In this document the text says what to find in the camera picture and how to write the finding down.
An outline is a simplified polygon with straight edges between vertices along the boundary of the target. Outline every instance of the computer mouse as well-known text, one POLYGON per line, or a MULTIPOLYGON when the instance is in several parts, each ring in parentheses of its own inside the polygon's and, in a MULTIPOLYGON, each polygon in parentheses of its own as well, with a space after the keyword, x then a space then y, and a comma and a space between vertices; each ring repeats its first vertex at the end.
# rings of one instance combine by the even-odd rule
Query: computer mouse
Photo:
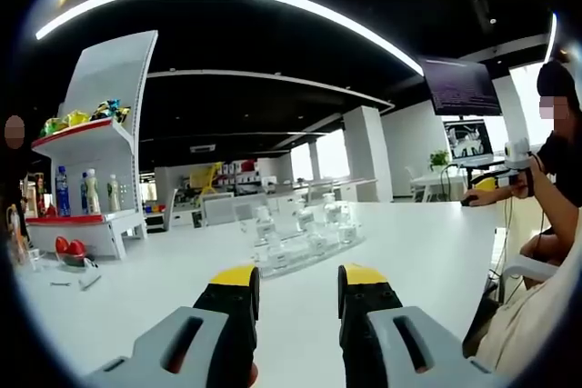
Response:
POLYGON ((477 199, 478 199, 478 197, 476 195, 471 194, 467 198, 461 200, 461 204, 463 206, 470 206, 470 203, 473 202, 474 200, 477 200, 477 199))

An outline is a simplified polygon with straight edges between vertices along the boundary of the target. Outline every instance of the black shirt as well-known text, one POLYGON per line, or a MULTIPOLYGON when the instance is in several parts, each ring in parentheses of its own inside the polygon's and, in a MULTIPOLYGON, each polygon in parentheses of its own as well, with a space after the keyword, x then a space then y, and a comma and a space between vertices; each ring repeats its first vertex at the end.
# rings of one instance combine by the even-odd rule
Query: black shirt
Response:
POLYGON ((552 134, 537 153, 546 171, 556 175, 556 188, 577 208, 582 207, 582 123, 574 142, 552 134))

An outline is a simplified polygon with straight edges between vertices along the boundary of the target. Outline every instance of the blue bottle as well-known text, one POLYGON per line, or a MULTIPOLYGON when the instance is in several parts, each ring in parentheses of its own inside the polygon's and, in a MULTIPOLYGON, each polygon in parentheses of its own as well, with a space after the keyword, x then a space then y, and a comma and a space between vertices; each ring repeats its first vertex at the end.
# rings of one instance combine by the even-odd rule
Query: blue bottle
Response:
POLYGON ((61 217, 71 216, 71 206, 69 205, 69 185, 66 183, 65 166, 58 166, 56 175, 56 208, 61 217))
POLYGON ((81 180, 81 209, 84 215, 89 215, 89 207, 87 206, 87 173, 83 172, 83 180, 81 180))

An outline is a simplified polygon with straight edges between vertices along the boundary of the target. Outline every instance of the window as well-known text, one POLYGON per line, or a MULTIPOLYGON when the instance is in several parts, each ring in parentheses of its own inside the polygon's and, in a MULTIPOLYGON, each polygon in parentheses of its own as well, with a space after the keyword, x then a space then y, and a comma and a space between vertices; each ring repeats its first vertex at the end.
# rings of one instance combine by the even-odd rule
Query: window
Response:
POLYGON ((349 176, 344 131, 339 129, 318 138, 316 147, 322 179, 349 176))
POLYGON ((299 178, 306 181, 313 180, 309 144, 301 144, 291 149, 291 168, 293 169, 293 178, 295 180, 299 178))
POLYGON ((509 70, 526 118, 527 136, 531 145, 545 143, 554 129, 554 120, 544 119, 539 115, 537 75, 542 65, 542 63, 535 63, 509 70))
MULTIPOLYGON (((442 115, 440 118, 443 122, 455 122, 460 120, 456 115, 442 115)), ((491 142, 493 153, 503 152, 505 150, 506 142, 509 141, 509 137, 507 136, 506 122, 503 115, 485 117, 467 115, 463 117, 463 120, 485 120, 485 127, 489 134, 489 141, 491 142)))

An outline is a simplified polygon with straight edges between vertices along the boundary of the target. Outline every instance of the computer monitor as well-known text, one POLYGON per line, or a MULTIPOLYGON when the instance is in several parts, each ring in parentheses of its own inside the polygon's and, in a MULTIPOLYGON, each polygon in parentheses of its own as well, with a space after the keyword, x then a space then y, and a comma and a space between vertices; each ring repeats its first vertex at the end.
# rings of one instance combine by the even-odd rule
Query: computer monitor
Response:
POLYGON ((421 58, 436 115, 501 115, 487 67, 448 58, 421 58))
POLYGON ((478 156, 493 156, 484 120, 444 122, 444 125, 454 162, 478 156))

